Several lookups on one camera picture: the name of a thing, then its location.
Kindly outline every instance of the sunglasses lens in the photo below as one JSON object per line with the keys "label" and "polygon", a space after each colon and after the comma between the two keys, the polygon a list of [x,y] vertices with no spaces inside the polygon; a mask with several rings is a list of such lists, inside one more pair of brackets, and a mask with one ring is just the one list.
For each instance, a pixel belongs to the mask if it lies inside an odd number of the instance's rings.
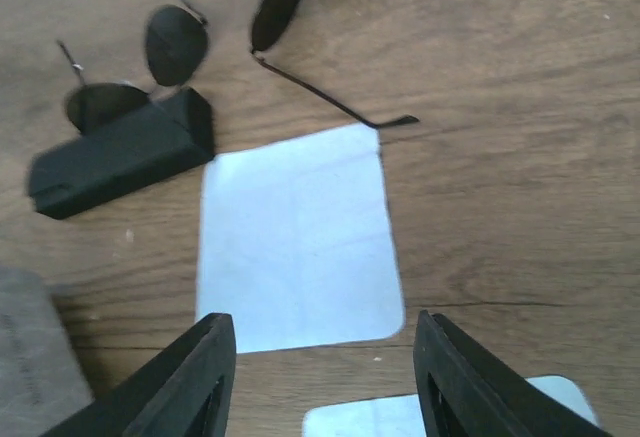
{"label": "sunglasses lens", "polygon": [[159,85],[183,85],[200,66],[209,50],[202,24],[186,10],[168,5],[157,10],[147,24],[147,64]]}
{"label": "sunglasses lens", "polygon": [[128,84],[89,84],[73,92],[65,103],[67,118],[83,134],[144,107],[149,95]]}
{"label": "sunglasses lens", "polygon": [[284,34],[301,0],[262,0],[251,26],[253,51],[264,52]]}

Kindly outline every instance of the wooden table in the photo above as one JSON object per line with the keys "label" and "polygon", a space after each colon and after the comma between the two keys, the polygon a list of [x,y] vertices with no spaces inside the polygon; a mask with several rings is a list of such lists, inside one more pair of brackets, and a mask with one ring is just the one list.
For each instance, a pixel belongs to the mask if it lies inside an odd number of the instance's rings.
{"label": "wooden table", "polygon": [[[194,0],[213,46],[194,87],[220,151],[348,118],[247,53],[259,0]],[[202,169],[64,222],[31,211],[34,153],[74,136],[75,84],[150,88],[141,47],[175,0],[0,0],[0,260],[42,274],[99,394],[192,322]],[[306,0],[270,59],[381,133],[407,325],[374,343],[238,357],[230,436],[297,436],[304,413],[415,391],[420,309],[525,376],[576,381],[617,436],[640,417],[640,0]]]}

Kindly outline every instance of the sunglasses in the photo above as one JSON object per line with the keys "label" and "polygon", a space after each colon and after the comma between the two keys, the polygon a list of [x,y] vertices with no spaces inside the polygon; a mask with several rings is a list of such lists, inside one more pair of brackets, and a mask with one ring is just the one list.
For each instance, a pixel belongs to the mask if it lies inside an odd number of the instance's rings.
{"label": "sunglasses", "polygon": [[[144,47],[147,66],[158,86],[181,87],[203,62],[209,49],[207,19],[188,0],[180,0],[190,11],[175,5],[158,8],[147,22]],[[151,102],[155,91],[129,82],[87,83],[84,68],[61,40],[58,46],[71,65],[79,86],[65,98],[69,121],[88,134]]]}
{"label": "sunglasses", "polygon": [[355,110],[347,107],[320,89],[289,74],[288,72],[285,72],[282,69],[279,69],[278,67],[269,64],[264,57],[258,55],[258,52],[266,52],[280,40],[285,30],[287,30],[287,27],[293,20],[301,1],[302,0],[262,0],[258,7],[258,11],[253,18],[253,24],[251,26],[251,55],[254,60],[265,69],[307,89],[321,99],[324,99],[333,106],[342,110],[345,114],[373,129],[396,127],[399,125],[419,122],[419,120],[412,115],[405,115],[398,119],[381,124],[371,122]]}

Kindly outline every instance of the gray cloth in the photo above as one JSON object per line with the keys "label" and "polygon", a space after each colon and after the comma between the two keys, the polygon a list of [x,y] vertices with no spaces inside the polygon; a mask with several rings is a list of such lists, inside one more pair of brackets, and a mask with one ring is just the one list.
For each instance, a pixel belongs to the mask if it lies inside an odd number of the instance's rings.
{"label": "gray cloth", "polygon": [[91,401],[42,279],[0,266],[2,436],[39,436]]}

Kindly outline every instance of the white paper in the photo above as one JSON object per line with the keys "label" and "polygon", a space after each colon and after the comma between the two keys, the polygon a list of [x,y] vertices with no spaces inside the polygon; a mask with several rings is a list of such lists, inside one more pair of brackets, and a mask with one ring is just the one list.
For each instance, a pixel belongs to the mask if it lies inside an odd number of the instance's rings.
{"label": "white paper", "polygon": [[378,133],[361,124],[207,165],[196,317],[238,353],[383,339],[404,325]]}
{"label": "white paper", "polygon": [[[560,376],[527,381],[552,399],[598,425],[580,388]],[[303,437],[426,437],[418,395],[403,395],[318,407],[305,415]]]}

